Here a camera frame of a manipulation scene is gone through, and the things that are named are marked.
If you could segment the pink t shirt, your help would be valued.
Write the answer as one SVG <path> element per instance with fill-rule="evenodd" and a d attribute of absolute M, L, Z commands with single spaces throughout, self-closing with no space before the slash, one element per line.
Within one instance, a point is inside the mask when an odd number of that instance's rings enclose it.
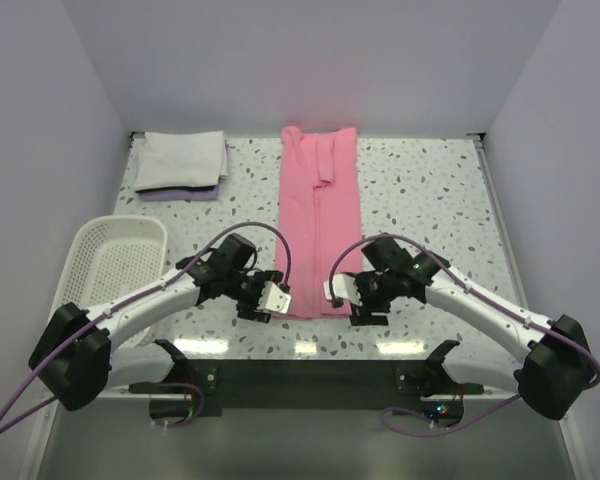
<path fill-rule="evenodd" d="M 323 284 L 339 255 L 362 238 L 357 130 L 318 134 L 289 126 L 281 139 L 278 230 L 292 254 L 284 317 L 346 317 L 350 306 L 333 308 Z"/>

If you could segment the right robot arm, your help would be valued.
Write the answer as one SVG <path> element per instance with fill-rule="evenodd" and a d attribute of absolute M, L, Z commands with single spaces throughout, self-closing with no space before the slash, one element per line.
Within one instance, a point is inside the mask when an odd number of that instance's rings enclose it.
<path fill-rule="evenodd" d="M 599 383 L 600 364 L 576 319 L 552 319 L 506 301 L 426 249 L 411 255 L 392 235 L 373 237 L 362 253 L 371 270 L 337 274 L 324 284 L 327 293 L 350 303 L 352 324 L 382 325 L 394 300 L 415 299 L 464 321 L 514 361 L 449 360 L 458 343 L 446 341 L 427 359 L 422 395 L 432 394 L 439 378 L 479 384 L 514 393 L 541 416 L 560 420 Z"/>

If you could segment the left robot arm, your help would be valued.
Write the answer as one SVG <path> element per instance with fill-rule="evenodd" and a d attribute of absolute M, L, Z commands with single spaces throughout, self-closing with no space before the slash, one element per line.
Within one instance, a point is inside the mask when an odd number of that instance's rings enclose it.
<path fill-rule="evenodd" d="M 227 236 L 210 255 L 182 259 L 143 289 L 86 309 L 59 307 L 34 348 L 29 367 L 68 411 L 105 390 L 138 383 L 182 382 L 187 358 L 169 341 L 130 347 L 128 341 L 161 320 L 225 296 L 241 319 L 266 323 L 291 306 L 287 275 L 249 271 L 255 246 Z"/>

